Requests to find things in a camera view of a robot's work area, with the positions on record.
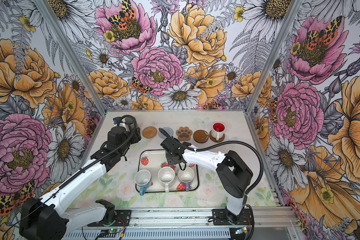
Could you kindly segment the rattan wicker round coaster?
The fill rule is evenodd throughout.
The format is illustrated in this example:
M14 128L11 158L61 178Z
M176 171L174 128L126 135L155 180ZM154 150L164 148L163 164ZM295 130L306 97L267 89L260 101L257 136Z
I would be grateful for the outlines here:
M142 136L146 139L152 139L157 135L157 128L149 126L143 129Z

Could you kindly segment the cork paw print coaster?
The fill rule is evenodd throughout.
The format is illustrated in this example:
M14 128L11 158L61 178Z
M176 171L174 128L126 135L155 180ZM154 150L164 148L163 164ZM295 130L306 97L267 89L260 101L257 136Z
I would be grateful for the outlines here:
M176 131L176 136L179 141L189 141L193 135L193 131L189 127L180 127Z

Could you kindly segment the grey-blue woven round coaster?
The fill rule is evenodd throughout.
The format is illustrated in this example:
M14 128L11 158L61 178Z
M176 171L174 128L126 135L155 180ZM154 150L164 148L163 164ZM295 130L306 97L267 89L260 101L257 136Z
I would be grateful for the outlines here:
M174 134L174 131L172 128L169 128L169 127L164 127L162 128L169 136L173 137L173 134ZM166 136L164 134L162 134L160 131L158 131L158 136L161 138L161 139L165 139Z

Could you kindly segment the white lilac handled mug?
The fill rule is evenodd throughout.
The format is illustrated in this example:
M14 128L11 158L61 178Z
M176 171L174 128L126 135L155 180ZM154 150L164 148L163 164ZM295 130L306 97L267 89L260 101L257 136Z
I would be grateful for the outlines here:
M177 190L189 192L191 189L191 183L195 178L195 172L192 168L187 167L184 170L179 170L178 178L180 180L180 184L177 186Z

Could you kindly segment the scratched brown wooden round coaster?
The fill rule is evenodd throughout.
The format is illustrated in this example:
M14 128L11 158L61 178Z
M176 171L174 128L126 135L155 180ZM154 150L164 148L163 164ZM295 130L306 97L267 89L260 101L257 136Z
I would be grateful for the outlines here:
M194 140L197 143L204 144L209 140L209 133L205 130L197 130L193 134Z

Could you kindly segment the blue floral mug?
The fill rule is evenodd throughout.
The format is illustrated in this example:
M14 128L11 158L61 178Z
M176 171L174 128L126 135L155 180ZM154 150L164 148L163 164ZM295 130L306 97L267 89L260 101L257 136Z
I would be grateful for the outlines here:
M152 184L151 173L148 170L140 170L134 177L136 190L143 196Z

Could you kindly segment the white mug red inside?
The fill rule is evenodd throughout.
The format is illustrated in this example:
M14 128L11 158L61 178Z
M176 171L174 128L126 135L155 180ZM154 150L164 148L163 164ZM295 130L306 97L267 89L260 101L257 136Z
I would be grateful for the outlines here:
M225 125L223 123L214 123L213 128L211 130L211 136L216 140L219 141L223 138L225 132Z

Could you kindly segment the black mug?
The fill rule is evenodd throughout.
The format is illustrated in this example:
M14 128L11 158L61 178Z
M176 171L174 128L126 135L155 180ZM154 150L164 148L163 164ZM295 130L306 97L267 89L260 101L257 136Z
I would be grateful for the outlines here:
M179 168L180 168L181 171L185 171L186 168L187 168L187 164L186 164L186 163L179 163L178 166L179 166Z

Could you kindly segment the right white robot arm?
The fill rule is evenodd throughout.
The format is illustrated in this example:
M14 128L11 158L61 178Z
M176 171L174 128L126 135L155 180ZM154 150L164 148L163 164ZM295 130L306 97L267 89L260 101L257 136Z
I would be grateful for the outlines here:
M235 220L240 216L253 172L238 153L232 150L227 153L201 150L173 138L166 138L160 146L165 150L170 166L195 164L216 172L228 193L227 217Z

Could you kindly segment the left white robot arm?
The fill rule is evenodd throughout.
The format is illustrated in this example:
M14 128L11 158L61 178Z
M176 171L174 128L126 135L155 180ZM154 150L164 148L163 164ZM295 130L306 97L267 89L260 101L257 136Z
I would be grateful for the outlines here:
M140 128L134 117L116 118L107 141L73 176L41 198L25 201L19 221L20 235L27 240L60 240L66 233L92 223L112 225L116 213L109 201L97 200L72 212L67 209L86 188L126 156L130 145L140 140Z

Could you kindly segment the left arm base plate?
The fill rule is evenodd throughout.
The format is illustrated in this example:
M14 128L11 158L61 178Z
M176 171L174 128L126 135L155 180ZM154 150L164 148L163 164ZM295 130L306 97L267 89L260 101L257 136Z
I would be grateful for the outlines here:
M131 210L107 211L99 222L88 224L88 227L128 227L131 220Z

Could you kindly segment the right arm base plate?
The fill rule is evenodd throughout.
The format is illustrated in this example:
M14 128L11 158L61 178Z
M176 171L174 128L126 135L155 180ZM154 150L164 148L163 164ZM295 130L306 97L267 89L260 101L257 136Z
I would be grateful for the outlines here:
M241 213L236 216L225 209L212 209L213 224L215 226L249 226L254 223L253 213L250 209L244 208Z

